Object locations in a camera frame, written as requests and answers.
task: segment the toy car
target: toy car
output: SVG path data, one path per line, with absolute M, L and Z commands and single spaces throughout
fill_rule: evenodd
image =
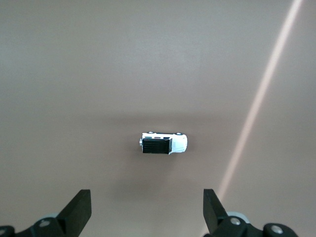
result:
M 171 154 L 184 152 L 188 145 L 187 136 L 181 132 L 144 132 L 139 140 L 143 153 Z

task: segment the metal bolt head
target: metal bolt head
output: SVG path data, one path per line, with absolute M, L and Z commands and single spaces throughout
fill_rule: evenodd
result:
M 271 230 L 274 233 L 277 233 L 277 234 L 282 234 L 283 233 L 283 230 L 281 229 L 281 227 L 276 226 L 276 225 L 271 226 Z
M 231 218 L 231 223 L 236 226 L 239 226 L 241 224 L 240 220 L 236 217 Z
M 0 236 L 2 236 L 5 233 L 6 229 L 0 230 Z
M 50 221 L 42 220 L 39 224 L 39 227 L 45 227 L 50 224 Z

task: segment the white toy car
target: white toy car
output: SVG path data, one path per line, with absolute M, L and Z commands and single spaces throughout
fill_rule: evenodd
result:
M 139 140 L 143 153 L 171 154 L 184 152 L 188 145 L 187 136 L 181 132 L 144 132 Z

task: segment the brown surface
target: brown surface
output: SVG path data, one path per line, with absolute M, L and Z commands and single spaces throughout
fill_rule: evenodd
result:
M 200 236 L 290 1 L 1 1 L 0 224 L 91 189 L 81 236 Z M 316 4 L 303 3 L 223 205 L 314 236 Z M 181 131 L 146 155 L 143 131 Z

